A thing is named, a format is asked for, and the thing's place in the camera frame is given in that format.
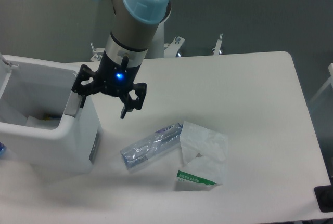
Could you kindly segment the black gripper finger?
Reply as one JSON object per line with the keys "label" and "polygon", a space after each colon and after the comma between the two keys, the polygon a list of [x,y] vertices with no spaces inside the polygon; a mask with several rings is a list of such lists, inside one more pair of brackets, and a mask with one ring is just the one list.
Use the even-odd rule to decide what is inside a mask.
{"label": "black gripper finger", "polygon": [[71,88],[72,92],[81,97],[80,108],[84,107],[87,96],[98,93],[98,87],[94,81],[95,75],[96,72],[92,71],[87,65],[81,65]]}
{"label": "black gripper finger", "polygon": [[[134,91],[136,98],[133,99],[130,95],[130,92]],[[147,93],[147,84],[146,83],[138,83],[132,84],[130,87],[122,90],[120,92],[120,100],[124,104],[123,109],[121,111],[120,119],[124,119],[125,115],[128,112],[132,112],[135,110],[141,110],[145,97]]]}

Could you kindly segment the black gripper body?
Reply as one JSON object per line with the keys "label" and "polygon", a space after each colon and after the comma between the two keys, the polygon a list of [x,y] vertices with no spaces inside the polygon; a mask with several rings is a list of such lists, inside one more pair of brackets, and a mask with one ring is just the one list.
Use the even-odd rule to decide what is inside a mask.
{"label": "black gripper body", "polygon": [[120,63],[114,62],[103,53],[95,74],[95,91],[113,97],[122,97],[132,90],[143,91],[143,83],[134,83],[139,66],[130,66],[130,55],[120,57]]}

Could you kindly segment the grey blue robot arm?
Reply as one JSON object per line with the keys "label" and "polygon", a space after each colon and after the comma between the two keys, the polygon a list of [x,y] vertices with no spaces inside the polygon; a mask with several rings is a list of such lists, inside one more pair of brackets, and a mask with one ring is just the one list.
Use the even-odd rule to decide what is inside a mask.
{"label": "grey blue robot arm", "polygon": [[171,11],[170,0],[111,0],[115,22],[100,65],[93,71],[82,65],[71,95],[83,108],[86,98],[102,93],[118,97],[124,104],[121,118],[140,110],[147,93],[146,83],[135,83],[139,68],[160,23]]}

